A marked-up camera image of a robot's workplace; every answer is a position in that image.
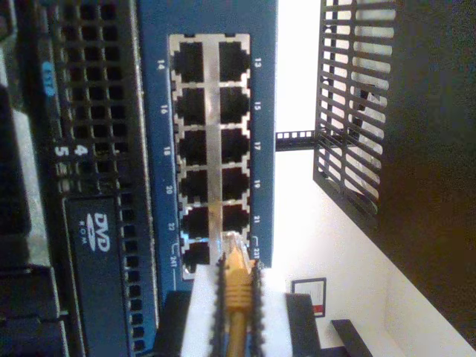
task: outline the dvd rom logo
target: dvd rom logo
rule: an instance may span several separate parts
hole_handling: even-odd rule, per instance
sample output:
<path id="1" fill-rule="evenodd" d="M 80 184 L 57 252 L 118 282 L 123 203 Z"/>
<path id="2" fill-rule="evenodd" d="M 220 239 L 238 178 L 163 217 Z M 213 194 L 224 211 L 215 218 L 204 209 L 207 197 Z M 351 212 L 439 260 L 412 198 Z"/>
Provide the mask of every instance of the dvd rom logo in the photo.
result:
<path id="1" fill-rule="evenodd" d="M 106 214 L 95 213 L 93 221 L 92 215 L 88 213 L 86 227 L 88 228 L 89 246 L 92 251 L 96 251 L 96 245 L 100 251 L 104 252 L 111 248 Z"/>

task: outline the ethernet port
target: ethernet port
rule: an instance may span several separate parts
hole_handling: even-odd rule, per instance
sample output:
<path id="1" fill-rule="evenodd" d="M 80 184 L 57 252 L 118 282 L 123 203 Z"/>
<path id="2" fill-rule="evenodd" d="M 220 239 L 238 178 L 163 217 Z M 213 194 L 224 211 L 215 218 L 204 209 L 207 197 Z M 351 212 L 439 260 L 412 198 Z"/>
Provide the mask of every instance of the ethernet port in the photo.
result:
<path id="1" fill-rule="evenodd" d="M 185 132 L 185 138 L 178 143 L 178 152 L 187 165 L 205 165 L 207 163 L 205 131 Z"/>
<path id="2" fill-rule="evenodd" d="M 250 180 L 247 175 L 241 172 L 241 168 L 224 169 L 222 171 L 222 198 L 241 199 L 242 194 L 250 187 Z"/>
<path id="3" fill-rule="evenodd" d="M 200 42 L 181 43 L 173 55 L 173 69 L 181 74 L 181 81 L 203 82 L 203 46 Z"/>
<path id="4" fill-rule="evenodd" d="M 250 56 L 241 49 L 241 42 L 220 42 L 220 81 L 240 81 L 250 68 Z"/>
<path id="5" fill-rule="evenodd" d="M 222 163 L 241 162 L 243 155 L 249 151 L 250 140 L 242 134 L 241 129 L 222 130 Z"/>
<path id="6" fill-rule="evenodd" d="M 220 121 L 222 124 L 241 123 L 249 111 L 250 101 L 241 87 L 220 88 Z"/>
<path id="7" fill-rule="evenodd" d="M 188 202 L 206 202 L 207 171 L 188 171 L 187 177 L 180 181 L 180 194 L 187 196 Z"/>
<path id="8" fill-rule="evenodd" d="M 181 260 L 190 274 L 195 273 L 197 264 L 210 264 L 208 243 L 191 243 L 190 248 L 182 254 Z"/>
<path id="9" fill-rule="evenodd" d="M 176 112 L 184 118 L 185 125 L 205 125 L 205 93 L 203 88 L 182 89 L 178 98 Z"/>
<path id="10" fill-rule="evenodd" d="M 181 229 L 189 239 L 208 237 L 208 208 L 199 207 L 189 210 L 181 222 Z"/>
<path id="11" fill-rule="evenodd" d="M 249 223 L 249 214 L 241 205 L 223 206 L 223 231 L 242 232 Z"/>

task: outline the blue switch panel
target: blue switch panel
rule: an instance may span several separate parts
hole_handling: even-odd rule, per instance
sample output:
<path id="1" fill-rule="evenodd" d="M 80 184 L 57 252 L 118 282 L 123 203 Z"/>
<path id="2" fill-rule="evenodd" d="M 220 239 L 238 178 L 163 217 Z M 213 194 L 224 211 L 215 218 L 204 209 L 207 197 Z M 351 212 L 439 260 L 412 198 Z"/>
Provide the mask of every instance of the blue switch panel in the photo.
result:
<path id="1" fill-rule="evenodd" d="M 271 265 L 276 1 L 138 2 L 161 302 L 221 231 Z"/>

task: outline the ventilation grille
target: ventilation grille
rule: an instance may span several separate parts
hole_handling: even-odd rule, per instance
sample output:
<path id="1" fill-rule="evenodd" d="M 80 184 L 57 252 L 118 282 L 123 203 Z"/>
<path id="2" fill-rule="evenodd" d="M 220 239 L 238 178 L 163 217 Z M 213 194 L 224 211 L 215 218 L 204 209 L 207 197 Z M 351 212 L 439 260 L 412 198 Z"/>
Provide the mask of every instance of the ventilation grille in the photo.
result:
<path id="1" fill-rule="evenodd" d="M 119 26 L 121 5 L 66 5 L 53 20 L 61 144 L 55 147 L 59 191 L 68 198 L 114 196 L 123 239 L 123 280 L 128 299 L 129 343 L 145 348 L 142 284 L 136 232 L 137 202 L 132 143 L 139 140 L 131 73 L 132 45 Z M 133 156 L 137 161 L 140 156 Z"/>
<path id="2" fill-rule="evenodd" d="M 395 15 L 391 1 L 323 0 L 321 7 L 315 180 L 372 225 Z"/>
<path id="3" fill-rule="evenodd" d="M 25 231 L 26 202 L 8 93 L 0 89 L 0 235 Z"/>

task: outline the white wall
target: white wall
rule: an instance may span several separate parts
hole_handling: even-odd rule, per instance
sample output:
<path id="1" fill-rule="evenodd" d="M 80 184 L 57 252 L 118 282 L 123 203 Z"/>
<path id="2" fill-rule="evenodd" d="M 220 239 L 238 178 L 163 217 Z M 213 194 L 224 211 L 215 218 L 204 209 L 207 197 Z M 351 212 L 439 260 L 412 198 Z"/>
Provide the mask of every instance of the white wall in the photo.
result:
<path id="1" fill-rule="evenodd" d="M 277 131 L 314 129 L 320 1 L 282 0 L 278 16 Z M 403 356 L 385 332 L 390 261 L 312 180 L 312 152 L 276 157 L 273 267 L 291 280 L 327 278 L 318 318 L 323 348 L 341 346 L 332 319 L 349 318 L 375 357 Z"/>
<path id="2" fill-rule="evenodd" d="M 395 266 L 389 278 L 385 327 L 406 357 L 476 357 L 476 351 Z"/>
<path id="3" fill-rule="evenodd" d="M 385 332 L 390 261 L 312 180 L 312 152 L 276 155 L 273 268 L 291 280 L 327 278 L 323 348 L 341 346 L 332 319 L 349 318 L 375 357 L 403 357 Z"/>

